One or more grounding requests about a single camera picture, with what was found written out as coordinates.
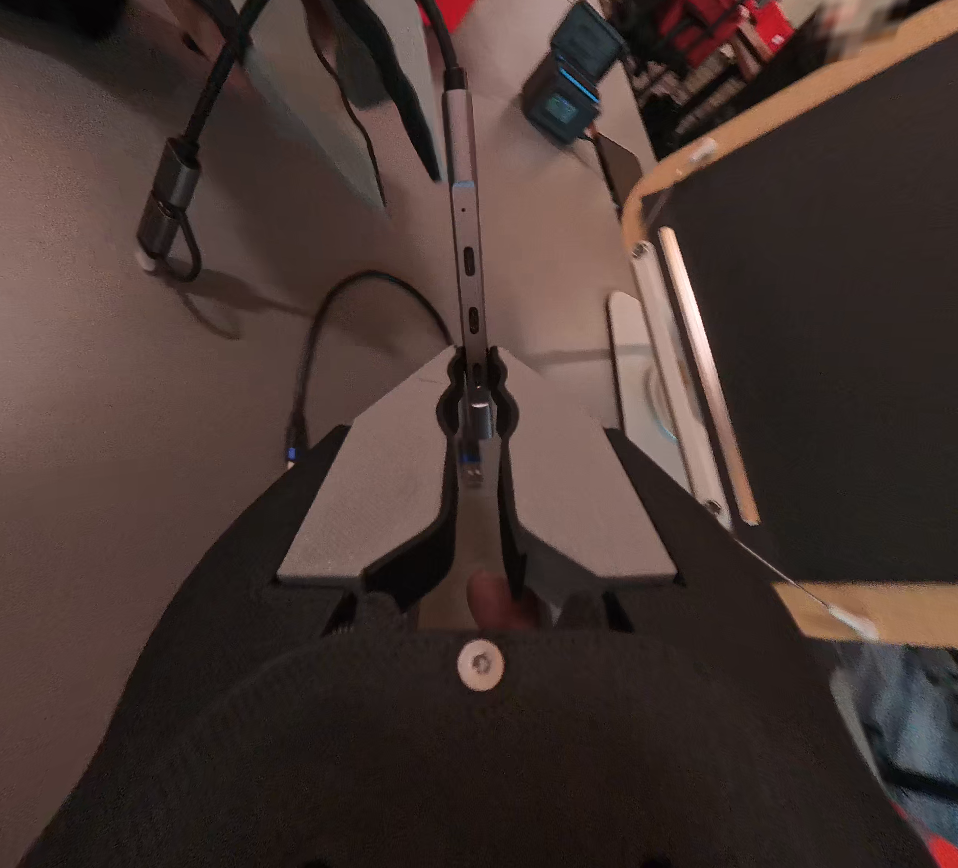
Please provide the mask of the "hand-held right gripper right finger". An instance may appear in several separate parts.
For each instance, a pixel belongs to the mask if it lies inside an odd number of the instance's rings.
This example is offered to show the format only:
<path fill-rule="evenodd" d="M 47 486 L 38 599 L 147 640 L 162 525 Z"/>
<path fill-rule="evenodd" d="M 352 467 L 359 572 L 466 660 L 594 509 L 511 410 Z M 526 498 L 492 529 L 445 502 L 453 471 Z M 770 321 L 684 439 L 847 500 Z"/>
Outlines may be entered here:
<path fill-rule="evenodd" d="M 489 379 L 512 595 L 566 602 L 671 582 L 676 564 L 601 422 L 501 347 Z"/>

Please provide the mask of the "blue and black device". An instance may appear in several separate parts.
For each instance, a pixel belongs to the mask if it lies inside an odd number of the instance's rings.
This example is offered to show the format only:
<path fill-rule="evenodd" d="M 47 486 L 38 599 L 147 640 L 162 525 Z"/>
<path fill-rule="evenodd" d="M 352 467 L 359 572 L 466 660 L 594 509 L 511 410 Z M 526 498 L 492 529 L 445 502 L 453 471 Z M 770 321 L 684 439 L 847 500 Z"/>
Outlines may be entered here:
<path fill-rule="evenodd" d="M 616 28 L 587 0 L 577 0 L 522 88 L 524 117 L 554 143 L 575 143 L 599 117 L 599 84 L 626 51 Z"/>

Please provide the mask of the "black flat panel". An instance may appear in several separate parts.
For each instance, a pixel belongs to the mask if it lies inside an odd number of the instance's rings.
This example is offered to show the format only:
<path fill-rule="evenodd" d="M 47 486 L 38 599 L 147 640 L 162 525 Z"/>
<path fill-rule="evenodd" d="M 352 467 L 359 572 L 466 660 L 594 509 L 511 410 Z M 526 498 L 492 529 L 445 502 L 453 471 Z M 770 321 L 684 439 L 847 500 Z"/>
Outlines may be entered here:
<path fill-rule="evenodd" d="M 593 135 L 605 185 L 619 217 L 625 209 L 629 194 L 643 177 L 643 169 L 636 155 L 624 145 L 596 131 Z"/>

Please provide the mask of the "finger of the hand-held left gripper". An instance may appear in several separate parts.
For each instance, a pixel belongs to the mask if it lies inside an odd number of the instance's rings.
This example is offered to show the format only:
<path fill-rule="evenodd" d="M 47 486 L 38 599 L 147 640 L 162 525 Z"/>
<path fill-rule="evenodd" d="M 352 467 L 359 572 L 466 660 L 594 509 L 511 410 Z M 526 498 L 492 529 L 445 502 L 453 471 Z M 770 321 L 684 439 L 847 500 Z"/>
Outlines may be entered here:
<path fill-rule="evenodd" d="M 230 0 L 236 11 L 246 0 Z M 250 33 L 244 68 L 289 134 L 309 142 L 353 194 L 384 208 L 368 145 L 310 39 L 301 0 L 271 0 Z"/>
<path fill-rule="evenodd" d="M 312 45 L 333 71 L 344 108 L 366 144 L 380 184 L 373 143 L 355 114 L 391 102 L 433 182 L 441 161 L 434 78 L 420 6 L 414 0 L 302 0 Z"/>

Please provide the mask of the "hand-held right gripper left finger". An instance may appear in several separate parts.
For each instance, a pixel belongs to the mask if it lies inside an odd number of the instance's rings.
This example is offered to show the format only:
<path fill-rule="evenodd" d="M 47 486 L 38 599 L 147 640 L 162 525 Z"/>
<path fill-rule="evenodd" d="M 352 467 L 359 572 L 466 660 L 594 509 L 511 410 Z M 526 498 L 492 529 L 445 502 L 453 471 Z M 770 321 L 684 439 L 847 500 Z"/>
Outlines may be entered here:
<path fill-rule="evenodd" d="M 284 585 L 430 592 L 449 572 L 456 467 L 440 403 L 452 347 L 348 427 L 279 570 Z"/>

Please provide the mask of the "person's right hand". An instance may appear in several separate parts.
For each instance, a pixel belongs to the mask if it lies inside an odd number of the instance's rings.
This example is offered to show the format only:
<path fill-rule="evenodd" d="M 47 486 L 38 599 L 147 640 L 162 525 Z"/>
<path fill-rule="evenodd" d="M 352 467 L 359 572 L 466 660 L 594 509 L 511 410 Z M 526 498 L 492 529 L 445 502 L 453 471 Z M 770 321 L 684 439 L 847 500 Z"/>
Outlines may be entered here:
<path fill-rule="evenodd" d="M 480 630 L 506 632 L 541 627 L 540 600 L 527 589 L 514 596 L 504 576 L 485 570 L 473 572 L 467 581 L 466 598 Z"/>

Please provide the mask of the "grey usb hub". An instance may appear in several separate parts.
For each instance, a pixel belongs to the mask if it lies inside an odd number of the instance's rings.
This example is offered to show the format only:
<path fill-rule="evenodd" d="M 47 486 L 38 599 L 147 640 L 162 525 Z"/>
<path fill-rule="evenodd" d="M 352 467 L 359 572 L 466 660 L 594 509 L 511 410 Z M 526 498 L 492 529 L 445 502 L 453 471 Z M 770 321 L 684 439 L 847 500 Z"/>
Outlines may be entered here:
<path fill-rule="evenodd" d="M 442 118 L 465 366 L 464 402 L 473 434 L 487 440 L 492 436 L 492 397 L 488 376 L 482 230 L 473 99 L 466 72 L 462 69 L 445 72 Z"/>

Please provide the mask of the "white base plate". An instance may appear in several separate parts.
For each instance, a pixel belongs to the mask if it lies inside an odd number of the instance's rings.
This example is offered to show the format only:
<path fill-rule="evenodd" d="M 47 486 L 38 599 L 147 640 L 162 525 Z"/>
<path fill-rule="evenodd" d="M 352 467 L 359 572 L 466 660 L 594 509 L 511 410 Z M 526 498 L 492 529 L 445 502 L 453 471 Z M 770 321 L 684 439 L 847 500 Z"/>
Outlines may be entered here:
<path fill-rule="evenodd" d="M 694 492 L 640 300 L 614 291 L 606 312 L 622 429 L 680 486 Z"/>

